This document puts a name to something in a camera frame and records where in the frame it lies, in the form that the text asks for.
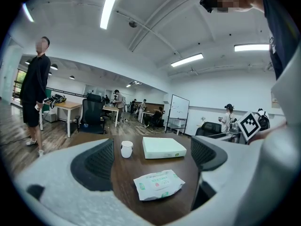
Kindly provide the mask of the black high-back office chair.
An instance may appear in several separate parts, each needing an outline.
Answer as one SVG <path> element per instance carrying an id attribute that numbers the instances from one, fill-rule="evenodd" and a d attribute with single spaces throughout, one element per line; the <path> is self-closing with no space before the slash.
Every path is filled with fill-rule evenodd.
<path id="1" fill-rule="evenodd" d="M 105 119 L 102 115 L 104 100 L 95 94 L 87 94 L 87 98 L 82 101 L 82 116 L 76 117 L 78 132 L 106 134 L 104 128 Z"/>

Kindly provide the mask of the person's dark clothing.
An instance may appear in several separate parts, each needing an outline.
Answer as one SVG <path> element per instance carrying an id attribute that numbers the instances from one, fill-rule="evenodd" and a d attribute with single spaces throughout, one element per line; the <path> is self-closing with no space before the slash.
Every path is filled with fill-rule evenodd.
<path id="1" fill-rule="evenodd" d="M 269 54 L 278 79 L 301 41 L 292 17 L 277 0 L 263 0 L 264 16 L 269 27 Z"/>

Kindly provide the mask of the brown wall board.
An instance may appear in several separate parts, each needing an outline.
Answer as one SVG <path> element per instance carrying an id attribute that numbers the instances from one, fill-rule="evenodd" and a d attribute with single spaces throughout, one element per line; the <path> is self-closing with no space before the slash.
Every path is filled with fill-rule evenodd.
<path id="1" fill-rule="evenodd" d="M 281 106 L 278 103 L 278 100 L 276 99 L 275 95 L 271 92 L 271 107 L 274 109 L 280 109 Z"/>

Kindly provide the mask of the white mug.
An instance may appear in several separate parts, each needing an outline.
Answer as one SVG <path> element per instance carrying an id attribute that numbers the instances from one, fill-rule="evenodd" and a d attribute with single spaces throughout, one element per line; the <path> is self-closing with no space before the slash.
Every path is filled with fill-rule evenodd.
<path id="1" fill-rule="evenodd" d="M 129 158 L 132 154 L 134 144 L 131 141 L 121 142 L 121 155 L 123 158 Z"/>

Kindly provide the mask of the white drawer cabinet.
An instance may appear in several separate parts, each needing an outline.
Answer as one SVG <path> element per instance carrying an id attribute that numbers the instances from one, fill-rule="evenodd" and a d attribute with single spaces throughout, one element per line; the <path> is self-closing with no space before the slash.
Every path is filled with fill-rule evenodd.
<path id="1" fill-rule="evenodd" d="M 50 123 L 53 123 L 57 121 L 57 115 L 54 111 L 44 111 L 43 119 Z"/>

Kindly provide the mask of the black harness gear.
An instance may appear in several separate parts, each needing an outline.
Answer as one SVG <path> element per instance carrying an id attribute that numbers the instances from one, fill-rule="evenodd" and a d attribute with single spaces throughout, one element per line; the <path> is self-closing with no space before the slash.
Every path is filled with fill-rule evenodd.
<path id="1" fill-rule="evenodd" d="M 61 96 L 59 94 L 55 94 L 55 95 L 52 95 L 46 99 L 43 100 L 43 103 L 49 105 L 49 107 L 51 109 L 54 108 L 55 104 L 59 104 L 59 103 L 62 103 L 62 102 L 65 102 L 66 101 L 66 97 L 65 96 Z"/>

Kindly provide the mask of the window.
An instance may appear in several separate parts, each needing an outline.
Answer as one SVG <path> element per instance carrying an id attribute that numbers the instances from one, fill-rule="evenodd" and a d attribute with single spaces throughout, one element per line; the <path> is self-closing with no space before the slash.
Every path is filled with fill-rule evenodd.
<path id="1" fill-rule="evenodd" d="M 25 76 L 26 76 L 25 71 L 17 69 L 16 79 L 14 80 L 13 91 L 12 91 L 12 99 L 14 101 L 20 102 L 20 92 Z"/>

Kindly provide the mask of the pale green flat box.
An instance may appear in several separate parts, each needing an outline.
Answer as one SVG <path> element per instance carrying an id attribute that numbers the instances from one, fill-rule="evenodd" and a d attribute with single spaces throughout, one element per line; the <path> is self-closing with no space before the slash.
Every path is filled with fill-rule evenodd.
<path id="1" fill-rule="evenodd" d="M 172 138 L 143 137 L 145 159 L 178 158 L 186 155 L 187 149 Z"/>

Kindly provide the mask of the glass partition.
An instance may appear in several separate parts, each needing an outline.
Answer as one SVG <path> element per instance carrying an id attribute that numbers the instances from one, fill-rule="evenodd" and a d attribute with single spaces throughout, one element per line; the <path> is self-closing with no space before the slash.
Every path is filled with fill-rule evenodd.
<path id="1" fill-rule="evenodd" d="M 84 95 L 86 96 L 87 94 L 95 94 L 99 95 L 101 97 L 108 97 L 111 98 L 113 96 L 113 90 L 112 88 L 105 84 L 105 85 L 100 85 L 100 86 L 95 86 L 95 85 L 86 85 L 85 86 L 85 92 Z"/>

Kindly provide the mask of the long ceiling tube light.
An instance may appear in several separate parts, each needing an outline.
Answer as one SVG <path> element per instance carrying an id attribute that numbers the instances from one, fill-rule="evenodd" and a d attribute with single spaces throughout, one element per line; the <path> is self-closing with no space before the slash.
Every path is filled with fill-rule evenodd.
<path id="1" fill-rule="evenodd" d="M 116 0 L 105 0 L 101 19 L 100 19 L 100 28 L 106 30 L 108 27 L 108 22 L 110 19 L 111 12 Z"/>
<path id="2" fill-rule="evenodd" d="M 203 59 L 203 58 L 204 58 L 203 55 L 200 53 L 200 54 L 196 54 L 196 55 L 187 57 L 185 59 L 179 60 L 177 62 L 173 62 L 173 63 L 171 63 L 171 66 L 172 67 L 177 67 L 177 66 L 188 64 L 188 63 L 191 63 L 191 62 Z"/>
<path id="3" fill-rule="evenodd" d="M 27 17 L 27 19 L 30 21 L 30 22 L 34 22 L 34 19 L 33 19 L 33 17 L 31 16 L 31 14 L 30 14 L 30 12 L 29 12 L 29 10 L 28 10 L 28 8 L 27 8 L 27 5 L 26 5 L 26 3 L 23 3 L 22 4 L 22 9 L 23 9 L 23 12 L 24 12 L 24 14 L 25 14 L 25 16 Z"/>
<path id="4" fill-rule="evenodd" d="M 235 52 L 242 52 L 242 51 L 268 51 L 270 45 L 268 43 L 261 43 L 261 44 L 239 44 L 234 46 Z"/>

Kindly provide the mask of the black metal railing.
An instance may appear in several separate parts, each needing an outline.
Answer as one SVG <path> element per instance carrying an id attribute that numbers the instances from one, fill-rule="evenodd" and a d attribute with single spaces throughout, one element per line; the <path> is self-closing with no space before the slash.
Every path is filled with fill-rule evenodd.
<path id="1" fill-rule="evenodd" d="M 77 97 L 87 97 L 86 95 L 82 95 L 82 94 L 78 94 L 78 93 L 74 93 L 74 92 L 69 92 L 69 91 L 64 91 L 64 90 L 60 90 L 60 89 L 54 89 L 54 88 L 49 88 L 49 87 L 46 87 L 46 89 L 49 89 L 49 90 L 54 91 L 54 92 L 67 94 L 67 95 L 77 96 Z"/>

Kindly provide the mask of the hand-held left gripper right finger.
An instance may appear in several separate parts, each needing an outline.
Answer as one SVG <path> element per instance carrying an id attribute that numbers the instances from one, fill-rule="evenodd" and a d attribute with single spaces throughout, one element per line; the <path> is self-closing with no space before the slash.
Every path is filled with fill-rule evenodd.
<path id="1" fill-rule="evenodd" d="M 204 136 L 193 139 L 223 149 L 228 159 L 217 169 L 201 174 L 215 195 L 185 217 L 165 226 L 234 226 L 239 202 L 255 172 L 263 140 L 243 145 Z"/>

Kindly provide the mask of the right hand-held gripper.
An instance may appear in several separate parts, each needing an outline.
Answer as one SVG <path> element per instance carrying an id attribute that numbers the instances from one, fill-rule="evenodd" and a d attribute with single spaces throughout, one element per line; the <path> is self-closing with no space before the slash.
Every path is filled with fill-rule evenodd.
<path id="1" fill-rule="evenodd" d="M 261 128 L 251 111 L 248 111 L 238 120 L 238 127 L 246 142 L 248 142 Z"/>

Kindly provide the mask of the whiteboard on black stand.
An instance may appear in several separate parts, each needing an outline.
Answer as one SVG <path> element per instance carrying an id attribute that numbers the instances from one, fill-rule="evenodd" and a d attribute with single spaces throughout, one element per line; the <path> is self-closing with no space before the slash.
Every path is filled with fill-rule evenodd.
<path id="1" fill-rule="evenodd" d="M 184 134 L 186 131 L 190 101 L 172 94 L 167 105 L 168 113 L 166 118 L 165 133 L 175 131 Z"/>

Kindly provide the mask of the black mesh office chair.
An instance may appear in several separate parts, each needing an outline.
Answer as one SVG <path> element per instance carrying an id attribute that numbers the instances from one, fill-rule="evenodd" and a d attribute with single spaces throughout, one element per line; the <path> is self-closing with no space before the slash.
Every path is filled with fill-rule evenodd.
<path id="1" fill-rule="evenodd" d="M 221 134 L 222 126 L 221 124 L 214 122 L 204 122 L 201 127 L 196 131 L 196 136 L 211 136 L 216 134 Z"/>

